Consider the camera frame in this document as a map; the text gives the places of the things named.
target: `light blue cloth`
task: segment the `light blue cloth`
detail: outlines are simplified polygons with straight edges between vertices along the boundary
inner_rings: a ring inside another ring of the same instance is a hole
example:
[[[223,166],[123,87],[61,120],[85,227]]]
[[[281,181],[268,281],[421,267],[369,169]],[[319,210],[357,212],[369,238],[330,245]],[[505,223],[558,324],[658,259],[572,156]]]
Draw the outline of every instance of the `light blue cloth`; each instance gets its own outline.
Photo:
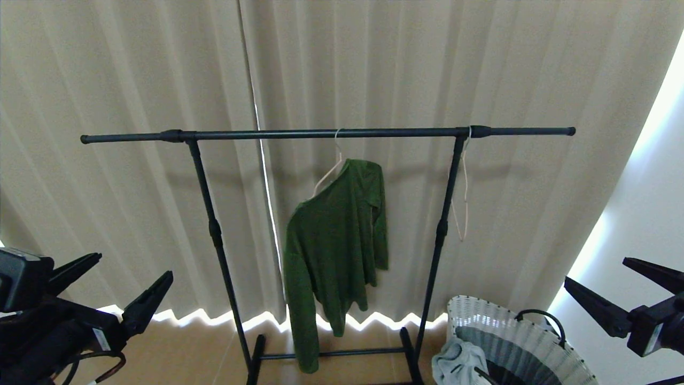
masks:
[[[442,351],[432,358],[432,377],[437,385],[474,385],[480,375],[475,372],[479,367],[487,371],[487,359],[478,346],[451,336]]]

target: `beige curtain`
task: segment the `beige curtain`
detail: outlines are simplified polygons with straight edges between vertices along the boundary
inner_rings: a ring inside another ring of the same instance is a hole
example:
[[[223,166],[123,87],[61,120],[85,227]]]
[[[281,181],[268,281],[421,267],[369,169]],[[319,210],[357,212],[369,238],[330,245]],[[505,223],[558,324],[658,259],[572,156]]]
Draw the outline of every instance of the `beige curtain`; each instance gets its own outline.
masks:
[[[88,306],[123,307],[172,269],[160,310],[178,317],[228,310],[189,151],[85,146],[81,134],[576,125],[573,138],[470,143],[468,237],[458,241],[452,220],[431,316],[456,294],[545,307],[624,167],[684,25],[684,3],[665,1],[0,7],[0,239],[58,264],[101,251],[68,293]],[[453,140],[340,143],[385,173],[391,267],[370,290],[371,312],[420,314]],[[243,320],[270,311],[283,321],[282,234],[334,164],[334,145],[262,145],[263,164],[256,141],[200,148]]]

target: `white wall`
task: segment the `white wall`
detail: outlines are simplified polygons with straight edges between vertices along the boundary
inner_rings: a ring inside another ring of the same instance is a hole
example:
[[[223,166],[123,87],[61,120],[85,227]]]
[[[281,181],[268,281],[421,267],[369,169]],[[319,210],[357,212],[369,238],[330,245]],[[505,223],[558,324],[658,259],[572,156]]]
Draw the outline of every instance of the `white wall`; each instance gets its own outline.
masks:
[[[570,276],[629,311],[671,294],[622,265],[634,257],[684,271],[684,44],[606,209]],[[551,305],[568,340],[602,384],[647,384],[684,374],[684,356],[661,349],[640,358],[609,337],[561,290]]]

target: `laundry basket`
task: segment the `laundry basket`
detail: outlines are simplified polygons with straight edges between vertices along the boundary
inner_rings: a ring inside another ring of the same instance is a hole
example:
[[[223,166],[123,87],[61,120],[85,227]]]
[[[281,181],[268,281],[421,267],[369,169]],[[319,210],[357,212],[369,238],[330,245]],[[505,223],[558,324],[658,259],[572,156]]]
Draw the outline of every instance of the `laundry basket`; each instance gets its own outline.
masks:
[[[447,333],[484,350],[491,382],[498,385],[593,385],[596,376],[565,340],[560,322],[540,310],[518,314],[483,299],[457,296],[447,305]],[[534,312],[551,317],[561,336],[523,319]]]

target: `white and gray basket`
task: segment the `white and gray basket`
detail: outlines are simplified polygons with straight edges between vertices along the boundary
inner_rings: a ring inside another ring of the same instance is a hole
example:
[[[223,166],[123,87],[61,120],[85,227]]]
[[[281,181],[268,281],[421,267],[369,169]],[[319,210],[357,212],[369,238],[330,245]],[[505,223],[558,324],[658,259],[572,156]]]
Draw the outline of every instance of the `white and gray basket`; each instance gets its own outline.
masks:
[[[460,295],[447,310],[448,333],[481,347],[490,377],[499,385],[593,385],[596,376],[565,341],[560,322],[539,310],[518,314],[489,301]],[[561,336],[523,319],[535,312],[551,317]]]

